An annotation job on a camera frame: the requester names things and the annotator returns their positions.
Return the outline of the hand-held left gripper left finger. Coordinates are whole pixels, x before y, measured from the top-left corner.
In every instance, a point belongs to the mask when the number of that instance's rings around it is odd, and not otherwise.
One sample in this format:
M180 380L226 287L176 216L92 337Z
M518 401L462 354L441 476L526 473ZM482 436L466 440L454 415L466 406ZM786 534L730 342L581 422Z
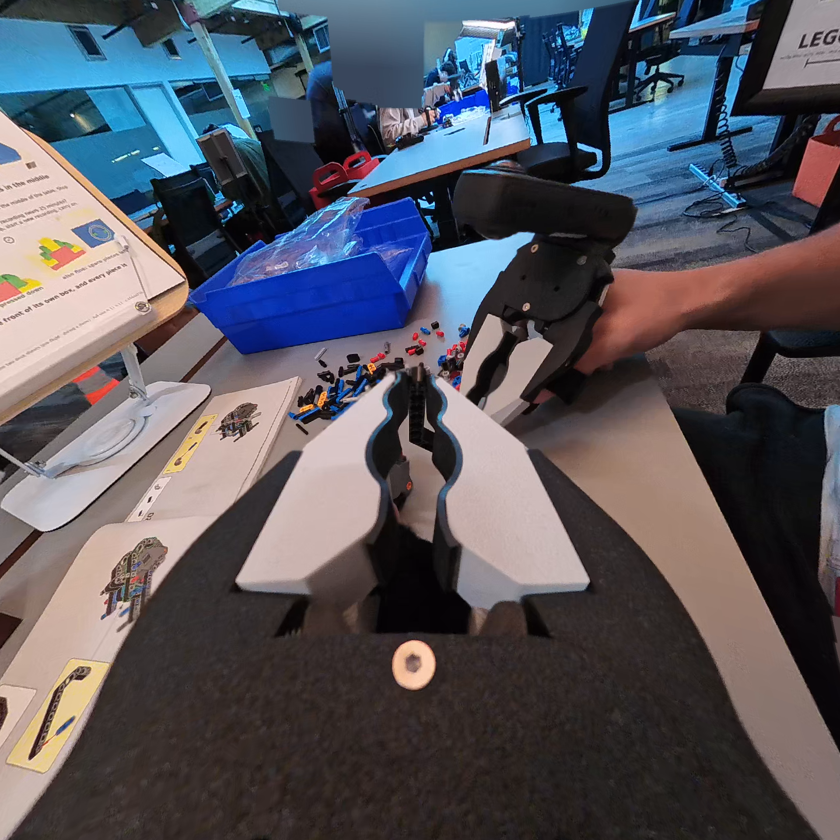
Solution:
M345 611L388 582L398 522L387 477L403 454L406 373L389 373L298 454L236 578Z

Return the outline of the partly built lego model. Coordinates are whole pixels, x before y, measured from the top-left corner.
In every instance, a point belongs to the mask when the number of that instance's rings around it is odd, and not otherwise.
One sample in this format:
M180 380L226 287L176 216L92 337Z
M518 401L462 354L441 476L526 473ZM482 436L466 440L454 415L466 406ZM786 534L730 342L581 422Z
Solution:
M407 376L407 436L408 441L427 451L433 449L434 431L426 427L427 368L423 363L406 371ZM410 464L404 454L391 468L387 477L395 509L401 511L413 491Z

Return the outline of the pile of lego pieces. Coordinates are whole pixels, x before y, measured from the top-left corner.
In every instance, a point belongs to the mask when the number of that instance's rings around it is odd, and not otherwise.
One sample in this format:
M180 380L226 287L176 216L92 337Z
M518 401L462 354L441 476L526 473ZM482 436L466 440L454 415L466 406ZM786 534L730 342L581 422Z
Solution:
M404 348L403 356L391 356L391 345L384 344L383 351L370 357L362 358L357 353L347 356L347 364L336 372L326 367L323 359L318 359L322 371L318 374L321 385L313 386L300 395L297 408L289 413L289 418L301 430L321 419L333 421L344 414L350 405L380 382L386 373L398 372L406 368L406 363L418 360L426 352L426 336L434 335L440 340L445 338L445 331L433 321L426 328L413 333L412 342Z

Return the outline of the person's right forearm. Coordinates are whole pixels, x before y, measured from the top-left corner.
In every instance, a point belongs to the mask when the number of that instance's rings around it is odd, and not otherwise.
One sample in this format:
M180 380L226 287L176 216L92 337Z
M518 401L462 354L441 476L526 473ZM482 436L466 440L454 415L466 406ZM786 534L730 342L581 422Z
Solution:
M688 329L839 330L839 225L691 270L679 314Z

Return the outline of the open lego instruction booklet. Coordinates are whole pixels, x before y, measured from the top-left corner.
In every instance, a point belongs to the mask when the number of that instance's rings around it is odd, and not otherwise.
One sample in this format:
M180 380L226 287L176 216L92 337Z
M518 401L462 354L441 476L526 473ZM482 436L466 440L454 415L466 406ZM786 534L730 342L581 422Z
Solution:
M256 481L300 387L213 398L132 513L80 549L2 677L2 838L73 750L153 593Z

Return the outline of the person's right hand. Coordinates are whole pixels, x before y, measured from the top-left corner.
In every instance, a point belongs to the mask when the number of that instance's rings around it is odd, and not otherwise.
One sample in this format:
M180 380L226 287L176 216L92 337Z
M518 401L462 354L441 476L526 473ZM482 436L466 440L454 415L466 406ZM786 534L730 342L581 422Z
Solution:
M618 269L591 344L575 365L585 375L662 345L691 327L693 269Z

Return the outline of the blue plastic bin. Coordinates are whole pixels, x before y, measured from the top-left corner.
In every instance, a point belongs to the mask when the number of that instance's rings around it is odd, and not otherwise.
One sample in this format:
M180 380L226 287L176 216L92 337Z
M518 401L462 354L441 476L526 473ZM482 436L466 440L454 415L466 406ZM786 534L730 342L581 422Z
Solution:
M189 302L242 354L401 328L432 250L424 219L403 198L365 209L355 237L347 258L299 269L259 241Z

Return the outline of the grey table with wooden edge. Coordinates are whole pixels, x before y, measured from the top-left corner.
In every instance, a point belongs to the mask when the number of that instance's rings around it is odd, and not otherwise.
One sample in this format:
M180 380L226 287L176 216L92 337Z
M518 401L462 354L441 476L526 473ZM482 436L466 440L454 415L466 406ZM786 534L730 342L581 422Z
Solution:
M519 106L428 133L423 142L387 155L350 192L372 198L517 154L531 145Z

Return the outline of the white power strip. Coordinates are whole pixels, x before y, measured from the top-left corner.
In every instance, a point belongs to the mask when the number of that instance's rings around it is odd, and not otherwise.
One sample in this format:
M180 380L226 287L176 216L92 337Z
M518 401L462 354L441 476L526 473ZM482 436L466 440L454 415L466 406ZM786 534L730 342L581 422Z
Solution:
M699 181L700 187L709 192L713 201L720 202L732 211L739 211L748 205L747 199L740 192L727 186L728 179L724 174L714 175L713 168L706 171L696 164L690 164L688 170Z

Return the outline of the red plastic basket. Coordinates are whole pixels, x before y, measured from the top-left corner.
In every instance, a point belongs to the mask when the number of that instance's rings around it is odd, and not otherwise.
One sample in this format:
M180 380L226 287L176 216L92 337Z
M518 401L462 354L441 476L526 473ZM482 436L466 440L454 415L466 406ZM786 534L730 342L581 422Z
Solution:
M330 162L316 169L312 174L312 188L309 192L315 210L330 205L335 200L347 196L357 181L350 179L341 163Z
M361 182L386 159L387 155L371 156L367 150L361 150L347 157L342 166L351 182Z

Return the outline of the person's leg in dark pants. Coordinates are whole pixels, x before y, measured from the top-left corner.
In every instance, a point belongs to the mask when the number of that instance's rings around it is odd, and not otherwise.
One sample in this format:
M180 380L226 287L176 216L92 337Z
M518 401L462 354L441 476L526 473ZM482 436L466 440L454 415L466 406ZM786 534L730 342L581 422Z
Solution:
M835 742L839 670L838 406L810 408L766 384L741 384L724 414L675 418Z

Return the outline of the orange striped object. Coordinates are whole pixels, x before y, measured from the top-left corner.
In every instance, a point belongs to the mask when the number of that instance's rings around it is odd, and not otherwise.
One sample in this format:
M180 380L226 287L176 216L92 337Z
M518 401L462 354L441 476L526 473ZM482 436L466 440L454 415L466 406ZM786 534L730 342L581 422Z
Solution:
M102 365L95 365L80 373L71 383L87 403L94 406L119 386L120 379L106 371Z

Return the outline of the orange bag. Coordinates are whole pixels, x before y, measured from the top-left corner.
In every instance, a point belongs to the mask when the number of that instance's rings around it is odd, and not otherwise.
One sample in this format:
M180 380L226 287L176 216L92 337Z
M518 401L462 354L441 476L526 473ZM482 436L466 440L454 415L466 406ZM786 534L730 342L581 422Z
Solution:
M807 142L792 195L820 207L839 167L839 115Z

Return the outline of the black mesh chair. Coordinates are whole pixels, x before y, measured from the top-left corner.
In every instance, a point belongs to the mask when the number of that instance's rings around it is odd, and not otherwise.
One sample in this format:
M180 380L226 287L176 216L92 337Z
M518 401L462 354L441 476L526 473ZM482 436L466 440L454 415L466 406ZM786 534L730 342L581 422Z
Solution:
M188 171L150 180L163 209L165 234L175 248L175 259L192 285L216 274L238 255L225 230L207 182Z

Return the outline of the black framed white sign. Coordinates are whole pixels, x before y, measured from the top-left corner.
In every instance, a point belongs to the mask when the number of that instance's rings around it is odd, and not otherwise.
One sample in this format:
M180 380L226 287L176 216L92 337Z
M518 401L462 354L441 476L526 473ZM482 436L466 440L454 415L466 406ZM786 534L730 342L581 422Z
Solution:
M766 2L731 113L838 111L839 2Z

